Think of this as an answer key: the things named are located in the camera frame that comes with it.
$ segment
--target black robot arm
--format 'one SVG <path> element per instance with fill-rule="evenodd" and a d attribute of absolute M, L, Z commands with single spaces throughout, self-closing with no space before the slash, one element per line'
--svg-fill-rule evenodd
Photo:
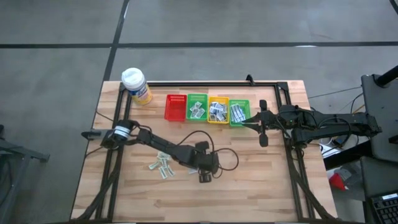
<path fill-rule="evenodd" d="M 267 129 L 281 129 L 289 135 L 290 144 L 305 147 L 314 139 L 355 134 L 373 137 L 381 132 L 376 119 L 367 113 L 355 114 L 323 114 L 293 105 L 283 105 L 279 113 L 267 110 L 267 102 L 260 101 L 261 112 L 243 121 L 243 126 L 260 134 L 260 145 L 268 146 Z"/>
<path fill-rule="evenodd" d="M 138 128 L 138 135 L 131 135 L 131 131 Z M 199 181 L 210 182 L 211 175 L 218 171 L 220 166 L 217 152 L 209 149 L 207 141 L 198 142 L 194 146 L 174 144 L 166 139 L 156 136 L 147 126 L 141 126 L 137 121 L 120 120 L 113 130 L 105 135 L 101 146 L 114 149 L 120 145 L 143 144 L 162 151 L 171 156 L 180 165 L 199 170 Z"/>

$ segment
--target green basket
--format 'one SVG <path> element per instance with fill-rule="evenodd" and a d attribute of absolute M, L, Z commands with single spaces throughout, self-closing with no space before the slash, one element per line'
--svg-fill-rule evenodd
<path fill-rule="evenodd" d="M 235 104 L 238 104 L 242 108 L 246 119 L 249 119 L 251 117 L 250 102 L 249 102 L 249 100 L 229 100 L 229 114 L 230 114 L 229 125 L 231 127 L 242 127 L 242 123 L 232 122 L 231 106 L 235 105 Z"/>
<path fill-rule="evenodd" d="M 191 118 L 192 111 L 190 108 L 195 105 L 196 102 L 200 102 L 201 106 L 200 108 L 205 109 L 205 113 L 201 116 L 201 118 Z M 188 94 L 187 96 L 187 112 L 186 112 L 186 117 L 187 120 L 190 121 L 206 121 L 207 120 L 207 107 L 208 107 L 208 102 L 207 102 L 207 94 Z"/>

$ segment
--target keyboard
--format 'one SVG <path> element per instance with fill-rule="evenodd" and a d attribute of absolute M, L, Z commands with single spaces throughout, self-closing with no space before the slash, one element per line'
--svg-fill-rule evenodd
<path fill-rule="evenodd" d="M 371 200 L 379 223 L 398 223 L 398 193 L 373 197 Z"/>

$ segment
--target gray floor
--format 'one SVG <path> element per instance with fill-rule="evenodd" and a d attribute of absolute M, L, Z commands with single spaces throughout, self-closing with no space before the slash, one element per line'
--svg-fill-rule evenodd
<path fill-rule="evenodd" d="M 112 42 L 123 0 L 2 0 L 0 44 Z M 131 0 L 121 42 L 398 41 L 388 0 Z M 51 153 L 33 162 L 13 223 L 68 220 L 109 49 L 0 49 L 0 124 L 9 141 Z M 148 80 L 305 80 L 308 96 L 360 86 L 397 64 L 398 47 L 119 49 L 110 80 L 128 67 Z M 311 98 L 324 113 L 360 89 Z M 339 217 L 356 202 L 335 195 Z"/>

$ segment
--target butcher block tabletop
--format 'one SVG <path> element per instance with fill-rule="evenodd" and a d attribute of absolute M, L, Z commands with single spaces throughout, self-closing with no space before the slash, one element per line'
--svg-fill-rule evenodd
<path fill-rule="evenodd" d="M 292 104 L 309 110 L 304 82 L 296 80 L 287 83 Z M 97 111 L 109 118 L 114 116 L 119 85 L 120 82 L 103 83 Z M 228 147 L 237 152 L 239 166 L 233 171 L 224 171 L 219 179 L 200 184 L 198 174 L 189 174 L 188 168 L 169 161 L 175 176 L 163 179 L 158 169 L 148 168 L 156 161 L 158 151 L 140 144 L 125 146 L 114 222 L 297 221 L 280 131 L 268 131 L 269 146 L 261 147 L 258 133 L 248 128 L 207 122 L 170 122 L 164 119 L 168 94 L 206 93 L 208 96 L 227 96 L 230 100 L 249 100 L 251 116 L 260 111 L 259 100 L 266 100 L 268 109 L 277 113 L 273 87 L 173 86 L 150 89 L 152 101 L 145 106 L 132 103 L 129 119 L 151 127 L 154 134 L 174 143 L 180 142 L 192 131 L 206 131 L 213 138 L 215 149 Z M 282 102 L 285 103 L 284 95 L 281 94 Z M 122 103 L 121 118 L 124 107 L 125 103 Z M 96 114 L 93 128 L 111 129 L 112 121 Z M 201 133 L 194 134 L 185 144 L 193 145 L 200 141 L 208 141 L 208 137 Z M 97 149 L 99 144 L 100 140 L 90 141 L 87 152 Z M 308 145 L 304 150 L 310 189 L 326 210 L 336 216 L 320 149 L 316 145 Z M 98 193 L 105 158 L 106 149 L 100 149 L 85 159 L 71 218 L 81 215 Z M 225 168 L 233 167 L 236 163 L 235 156 L 228 151 L 219 152 L 219 158 Z M 108 211 L 109 195 L 110 190 L 105 198 L 104 216 Z M 307 217 L 302 192 L 300 198 L 304 216 Z"/>

